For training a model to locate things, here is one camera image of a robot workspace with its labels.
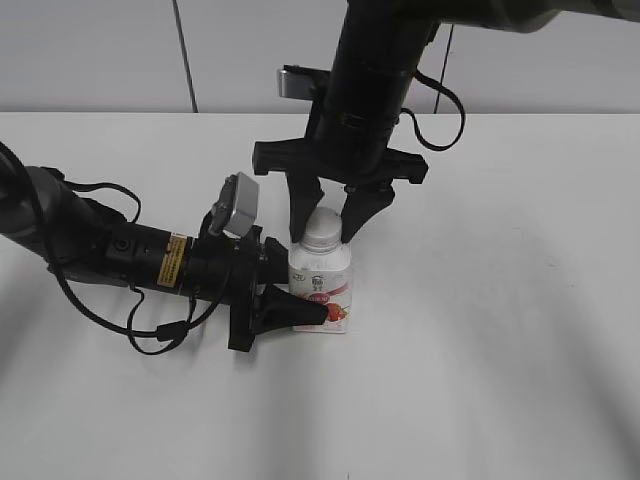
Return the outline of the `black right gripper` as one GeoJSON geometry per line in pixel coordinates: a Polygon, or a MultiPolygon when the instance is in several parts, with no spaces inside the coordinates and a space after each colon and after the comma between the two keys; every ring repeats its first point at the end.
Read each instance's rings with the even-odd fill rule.
{"type": "Polygon", "coordinates": [[[303,137],[254,145],[255,174],[287,173],[293,243],[302,239],[323,198],[317,177],[347,185],[341,241],[348,244],[369,220],[393,203],[392,183],[379,181],[420,184],[428,171],[421,155],[388,147],[412,72],[379,69],[344,58],[329,72],[328,85],[311,101],[303,137]]]}

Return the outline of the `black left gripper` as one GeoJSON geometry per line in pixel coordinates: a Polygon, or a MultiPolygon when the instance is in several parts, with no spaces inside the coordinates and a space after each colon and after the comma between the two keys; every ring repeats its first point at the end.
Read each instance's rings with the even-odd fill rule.
{"type": "Polygon", "coordinates": [[[329,314],[325,305],[275,286],[289,282],[289,251],[273,237],[267,237],[260,246],[261,233],[261,227],[252,226],[240,239],[225,235],[197,238],[182,282],[182,292],[190,299],[209,303],[189,327],[203,324],[218,306],[229,306],[228,348],[238,352],[250,351],[255,335],[322,325],[329,314]],[[254,298],[258,277],[261,284],[273,285],[267,285],[254,298]]]}

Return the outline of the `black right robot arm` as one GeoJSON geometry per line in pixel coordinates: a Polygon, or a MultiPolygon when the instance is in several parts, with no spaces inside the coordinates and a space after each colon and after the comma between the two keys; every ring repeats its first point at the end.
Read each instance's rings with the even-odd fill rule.
{"type": "Polygon", "coordinates": [[[400,116],[411,112],[404,101],[413,81],[440,92],[461,115],[466,113],[454,92],[419,70],[424,49],[441,24],[527,34],[564,11],[639,20],[636,1],[349,2],[330,69],[285,65],[278,72],[280,96],[312,103],[304,136],[254,147],[255,174],[286,176],[291,240],[301,241],[324,196],[324,179],[345,188],[344,243],[392,204],[394,180],[424,181],[424,158],[388,143],[400,116]]]}

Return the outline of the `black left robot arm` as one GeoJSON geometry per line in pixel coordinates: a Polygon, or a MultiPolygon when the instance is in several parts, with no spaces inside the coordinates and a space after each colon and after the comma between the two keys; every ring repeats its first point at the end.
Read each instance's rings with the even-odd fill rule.
{"type": "Polygon", "coordinates": [[[26,166],[8,146],[1,148],[2,236],[41,257],[70,303],[126,337],[134,350],[145,354],[144,340],[156,342],[159,355],[176,349],[220,305],[230,309],[228,347],[236,351],[247,352],[257,336],[298,320],[302,303],[281,288],[287,250],[261,236],[255,223],[257,185],[246,175],[225,180],[195,237],[127,219],[90,198],[97,190],[140,200],[119,184],[76,183],[57,169],[26,166]],[[139,297],[148,290],[181,296],[188,313],[139,330],[132,309],[118,325],[83,303],[74,282],[126,288],[139,297]]]}

